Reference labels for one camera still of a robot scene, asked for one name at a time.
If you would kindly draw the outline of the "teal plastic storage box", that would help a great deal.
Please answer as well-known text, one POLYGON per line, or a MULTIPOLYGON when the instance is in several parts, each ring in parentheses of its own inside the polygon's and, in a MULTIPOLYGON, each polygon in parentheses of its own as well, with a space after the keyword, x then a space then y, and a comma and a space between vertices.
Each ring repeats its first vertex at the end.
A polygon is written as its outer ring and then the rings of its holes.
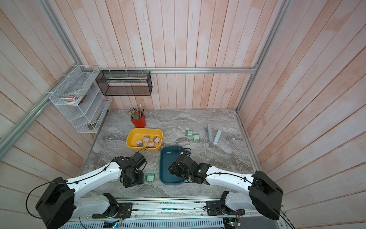
POLYGON ((163 184, 180 185, 184 182, 182 178, 172 175, 169 171, 169 167, 176 161, 183 150, 184 148, 181 146, 167 146, 161 150, 159 179, 163 184))

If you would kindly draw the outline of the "yellow plastic storage box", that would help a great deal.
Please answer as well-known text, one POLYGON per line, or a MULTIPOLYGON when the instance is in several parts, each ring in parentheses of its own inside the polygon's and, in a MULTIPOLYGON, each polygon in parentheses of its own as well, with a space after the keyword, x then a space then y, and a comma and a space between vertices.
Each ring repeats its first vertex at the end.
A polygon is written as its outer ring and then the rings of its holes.
POLYGON ((134 151, 159 151, 163 141, 163 132, 160 129, 135 128, 128 134, 126 145, 134 151))

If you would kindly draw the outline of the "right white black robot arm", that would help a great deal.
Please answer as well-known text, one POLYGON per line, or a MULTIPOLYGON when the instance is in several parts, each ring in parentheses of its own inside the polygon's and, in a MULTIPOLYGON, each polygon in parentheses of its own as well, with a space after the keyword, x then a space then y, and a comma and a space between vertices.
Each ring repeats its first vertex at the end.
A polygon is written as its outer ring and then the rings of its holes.
POLYGON ((240 174, 207 163, 196 163, 185 150, 169 167, 172 175, 185 181, 226 188, 217 201, 203 207, 209 216, 239 215, 254 209, 266 218, 279 220, 283 190, 264 172, 240 174))

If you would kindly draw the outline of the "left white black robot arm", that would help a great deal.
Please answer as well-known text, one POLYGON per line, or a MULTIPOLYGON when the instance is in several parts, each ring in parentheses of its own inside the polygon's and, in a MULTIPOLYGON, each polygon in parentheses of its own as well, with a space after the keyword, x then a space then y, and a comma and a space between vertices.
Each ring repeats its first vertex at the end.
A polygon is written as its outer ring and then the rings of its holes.
POLYGON ((78 177, 58 177, 48 183, 35 209, 48 229, 58 229, 71 219, 88 215, 122 219, 124 210, 112 194, 105 193, 96 198, 84 196, 117 179, 125 188, 143 184, 146 163, 145 157, 135 152, 130 157, 115 157, 107 165, 78 177))

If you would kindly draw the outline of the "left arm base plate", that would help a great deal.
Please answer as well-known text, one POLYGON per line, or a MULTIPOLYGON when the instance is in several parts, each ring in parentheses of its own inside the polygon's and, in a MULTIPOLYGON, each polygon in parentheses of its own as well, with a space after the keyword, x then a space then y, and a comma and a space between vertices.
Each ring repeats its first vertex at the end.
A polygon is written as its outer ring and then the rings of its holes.
POLYGON ((93 214, 93 219, 127 219, 130 218, 132 214, 132 203, 123 202, 118 204, 112 204, 105 213, 103 214, 93 214))

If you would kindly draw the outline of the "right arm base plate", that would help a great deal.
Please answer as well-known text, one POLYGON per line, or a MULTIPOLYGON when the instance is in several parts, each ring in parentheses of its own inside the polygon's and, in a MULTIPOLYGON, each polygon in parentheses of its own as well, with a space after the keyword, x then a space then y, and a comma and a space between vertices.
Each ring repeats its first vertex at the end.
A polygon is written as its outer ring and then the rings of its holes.
POLYGON ((245 215, 245 210, 231 210, 225 204, 221 203, 219 200, 207 201, 206 205, 203 206, 203 210, 207 211, 209 216, 233 216, 233 215, 245 215))

